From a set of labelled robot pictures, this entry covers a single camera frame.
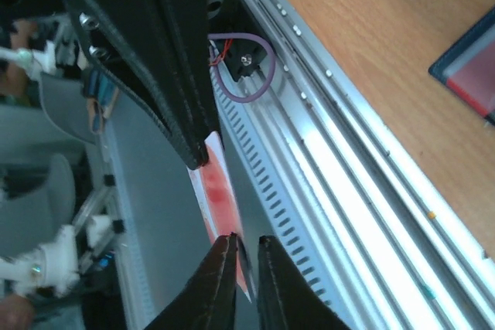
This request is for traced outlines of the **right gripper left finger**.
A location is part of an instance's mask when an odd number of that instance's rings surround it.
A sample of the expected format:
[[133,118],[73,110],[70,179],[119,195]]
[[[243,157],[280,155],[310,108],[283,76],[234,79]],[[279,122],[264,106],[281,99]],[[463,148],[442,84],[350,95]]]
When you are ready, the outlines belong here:
[[148,330],[233,329],[236,309],[237,234],[219,236],[176,298]]

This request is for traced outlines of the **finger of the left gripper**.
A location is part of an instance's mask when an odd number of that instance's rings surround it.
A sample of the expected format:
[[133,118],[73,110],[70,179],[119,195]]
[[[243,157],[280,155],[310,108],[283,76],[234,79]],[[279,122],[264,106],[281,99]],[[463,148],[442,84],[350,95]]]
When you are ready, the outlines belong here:
[[114,49],[115,57],[104,61],[101,68],[145,108],[176,150],[179,141],[174,132],[178,126],[166,118],[171,111],[166,89],[172,82],[171,74],[166,72],[166,57],[172,53],[166,46],[164,17],[158,0],[63,0],[63,3],[85,48],[96,46],[97,37],[103,36],[103,45]]
[[158,0],[158,7],[172,53],[166,57],[166,72],[172,79],[166,89],[171,104],[166,118],[178,126],[176,150],[183,161],[206,164],[205,140],[220,130],[210,81],[207,0]]

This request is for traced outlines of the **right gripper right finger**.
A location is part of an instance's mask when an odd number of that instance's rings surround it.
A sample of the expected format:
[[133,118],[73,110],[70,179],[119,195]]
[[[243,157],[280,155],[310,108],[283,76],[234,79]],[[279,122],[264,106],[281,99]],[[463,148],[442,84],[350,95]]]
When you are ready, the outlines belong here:
[[276,236],[258,242],[261,329],[348,329],[307,284]]

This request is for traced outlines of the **dark blue card holder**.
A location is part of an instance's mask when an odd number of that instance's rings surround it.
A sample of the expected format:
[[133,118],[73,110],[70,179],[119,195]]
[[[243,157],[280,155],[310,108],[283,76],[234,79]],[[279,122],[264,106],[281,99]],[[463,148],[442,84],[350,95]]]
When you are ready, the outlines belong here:
[[494,9],[457,39],[428,73],[494,124]]

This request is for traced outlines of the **plain red card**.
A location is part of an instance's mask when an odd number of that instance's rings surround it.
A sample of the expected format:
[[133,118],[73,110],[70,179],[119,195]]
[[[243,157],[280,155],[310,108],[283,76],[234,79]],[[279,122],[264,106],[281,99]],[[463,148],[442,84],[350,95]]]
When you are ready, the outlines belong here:
[[494,124],[494,41],[476,42],[447,72],[446,86]]

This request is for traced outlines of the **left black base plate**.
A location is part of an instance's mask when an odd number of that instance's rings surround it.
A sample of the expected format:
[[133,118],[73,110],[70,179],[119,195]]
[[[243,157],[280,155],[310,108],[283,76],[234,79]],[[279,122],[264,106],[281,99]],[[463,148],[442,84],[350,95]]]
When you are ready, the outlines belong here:
[[[250,33],[267,40],[259,22],[241,0],[208,0],[209,33]],[[235,39],[224,57],[234,81],[251,75],[267,56],[255,41]]]

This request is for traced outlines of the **aluminium front rail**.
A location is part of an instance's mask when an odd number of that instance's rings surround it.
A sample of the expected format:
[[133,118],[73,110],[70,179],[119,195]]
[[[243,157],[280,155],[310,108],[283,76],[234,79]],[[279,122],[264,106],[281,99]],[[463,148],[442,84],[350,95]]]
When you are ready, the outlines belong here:
[[245,0],[277,53],[249,107],[355,329],[492,329],[494,263],[287,0]]

